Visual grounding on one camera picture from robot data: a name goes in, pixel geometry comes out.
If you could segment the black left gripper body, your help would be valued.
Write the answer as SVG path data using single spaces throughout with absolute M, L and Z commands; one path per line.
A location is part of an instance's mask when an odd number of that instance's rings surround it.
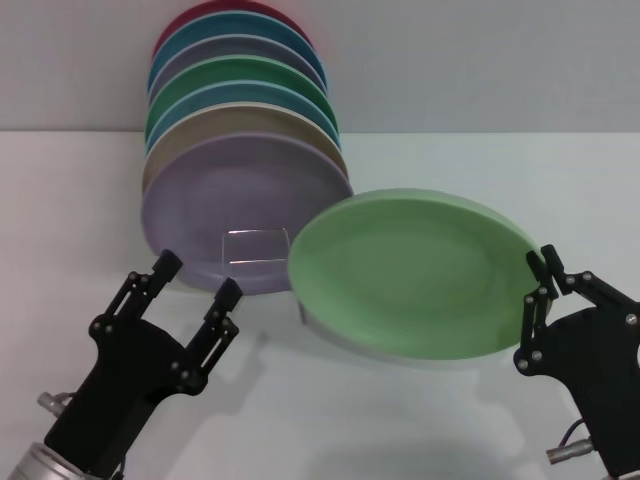
M 183 388 L 194 362 L 145 320 L 98 316 L 89 328 L 98 357 L 44 444 L 82 471 L 114 471 L 157 405 Z

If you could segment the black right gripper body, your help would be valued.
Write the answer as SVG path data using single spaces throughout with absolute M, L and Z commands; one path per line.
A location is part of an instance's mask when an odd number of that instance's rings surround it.
M 637 307 L 587 308 L 561 318 L 522 345 L 525 376 L 558 380 L 569 391 L 607 472 L 639 470 Z

